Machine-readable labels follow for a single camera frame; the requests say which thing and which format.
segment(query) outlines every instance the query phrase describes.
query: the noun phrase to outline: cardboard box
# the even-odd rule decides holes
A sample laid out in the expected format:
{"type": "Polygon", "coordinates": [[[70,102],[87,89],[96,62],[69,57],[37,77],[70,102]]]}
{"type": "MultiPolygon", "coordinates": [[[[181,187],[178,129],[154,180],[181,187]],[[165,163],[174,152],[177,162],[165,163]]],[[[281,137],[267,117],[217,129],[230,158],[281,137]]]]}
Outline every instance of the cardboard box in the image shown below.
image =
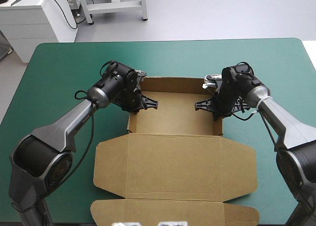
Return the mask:
{"type": "Polygon", "coordinates": [[[223,203],[257,188],[256,154],[221,137],[222,120],[195,111],[209,98],[203,79],[149,77],[143,94],[158,109],[131,114],[130,134],[102,142],[95,158],[94,184],[125,199],[91,205],[98,226],[187,221],[189,226],[256,226],[259,213],[223,203]]]}

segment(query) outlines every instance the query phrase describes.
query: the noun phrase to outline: green tabletop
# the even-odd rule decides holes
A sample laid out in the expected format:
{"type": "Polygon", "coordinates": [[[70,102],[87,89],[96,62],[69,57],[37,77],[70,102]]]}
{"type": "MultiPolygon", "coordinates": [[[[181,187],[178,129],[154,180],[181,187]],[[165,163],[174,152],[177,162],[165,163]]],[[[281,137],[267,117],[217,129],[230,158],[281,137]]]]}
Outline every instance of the green tabletop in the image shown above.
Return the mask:
{"type": "MultiPolygon", "coordinates": [[[[99,79],[101,65],[118,60],[148,76],[204,77],[240,61],[247,61],[267,85],[275,101],[302,122],[316,126],[316,72],[295,38],[163,42],[47,43],[37,47],[10,107],[0,125],[0,221],[20,221],[8,197],[9,155],[34,128],[52,123],[79,101],[74,93],[99,79]]],[[[93,185],[95,146],[127,133],[128,113],[115,105],[95,115],[95,137],[76,173],[47,198],[55,222],[93,222],[90,205],[96,199],[117,198],[93,185]]],[[[90,124],[76,135],[81,157],[90,124]]],[[[247,122],[224,120],[224,136],[257,151],[258,189],[231,200],[259,210],[261,224],[281,224],[296,206],[275,163],[276,154],[257,114],[247,122]]]]}

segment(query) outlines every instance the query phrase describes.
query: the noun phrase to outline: gray floor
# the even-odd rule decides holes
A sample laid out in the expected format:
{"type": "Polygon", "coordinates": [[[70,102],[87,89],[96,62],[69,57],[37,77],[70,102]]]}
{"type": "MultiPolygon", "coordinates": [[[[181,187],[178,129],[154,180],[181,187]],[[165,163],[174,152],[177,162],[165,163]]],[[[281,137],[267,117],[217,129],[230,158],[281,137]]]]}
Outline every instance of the gray floor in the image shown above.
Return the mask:
{"type": "MultiPolygon", "coordinates": [[[[316,0],[147,0],[141,12],[94,15],[79,25],[76,42],[230,38],[316,40],[316,0]]],[[[316,64],[316,42],[305,42],[316,64]]],[[[16,53],[0,62],[0,122],[27,64],[16,53]]]]}
{"type": "Polygon", "coordinates": [[[316,40],[316,0],[147,0],[141,12],[94,15],[76,41],[232,38],[316,40]]]}

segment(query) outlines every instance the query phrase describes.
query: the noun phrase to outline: box flap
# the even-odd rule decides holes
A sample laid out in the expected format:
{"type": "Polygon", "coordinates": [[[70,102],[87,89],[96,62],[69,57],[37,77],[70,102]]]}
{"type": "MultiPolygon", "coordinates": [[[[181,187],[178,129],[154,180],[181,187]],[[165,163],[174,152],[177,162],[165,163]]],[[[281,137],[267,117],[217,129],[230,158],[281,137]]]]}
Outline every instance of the box flap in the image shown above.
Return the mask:
{"type": "Polygon", "coordinates": [[[126,192],[127,156],[127,135],[100,143],[95,153],[93,183],[97,187],[124,196],[126,192]]]}
{"type": "Polygon", "coordinates": [[[141,83],[143,91],[207,94],[202,88],[204,79],[188,77],[145,77],[141,83]]]}
{"type": "Polygon", "coordinates": [[[146,77],[142,93],[157,100],[158,109],[131,114],[127,129],[132,133],[222,135],[221,118],[213,121],[211,112],[195,111],[196,102],[211,97],[203,84],[201,78],[146,77]]]}
{"type": "Polygon", "coordinates": [[[259,220],[253,208],[202,201],[97,200],[91,213],[98,226],[117,222],[157,226],[162,221],[187,221],[189,226],[255,226],[259,220]]]}
{"type": "Polygon", "coordinates": [[[184,94],[143,91],[158,101],[158,109],[140,110],[131,114],[128,130],[132,133],[221,135],[222,119],[213,121],[211,112],[195,111],[195,103],[210,98],[210,94],[184,94]]]}
{"type": "Polygon", "coordinates": [[[130,199],[221,202],[255,191],[255,157],[219,136],[128,134],[98,145],[94,183],[130,199]]]}
{"type": "Polygon", "coordinates": [[[251,207],[224,203],[226,226],[257,226],[259,212],[251,207]]]}

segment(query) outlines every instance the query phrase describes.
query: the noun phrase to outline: metal frame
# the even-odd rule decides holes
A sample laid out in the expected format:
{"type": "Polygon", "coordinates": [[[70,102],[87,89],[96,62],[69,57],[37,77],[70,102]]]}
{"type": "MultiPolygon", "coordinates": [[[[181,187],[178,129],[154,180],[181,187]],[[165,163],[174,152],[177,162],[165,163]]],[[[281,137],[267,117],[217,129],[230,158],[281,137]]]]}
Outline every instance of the metal frame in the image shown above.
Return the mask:
{"type": "Polygon", "coordinates": [[[89,4],[88,0],[80,0],[87,23],[93,25],[92,14],[142,10],[143,20],[148,20],[146,0],[121,1],[111,0],[110,3],[89,4]]]}

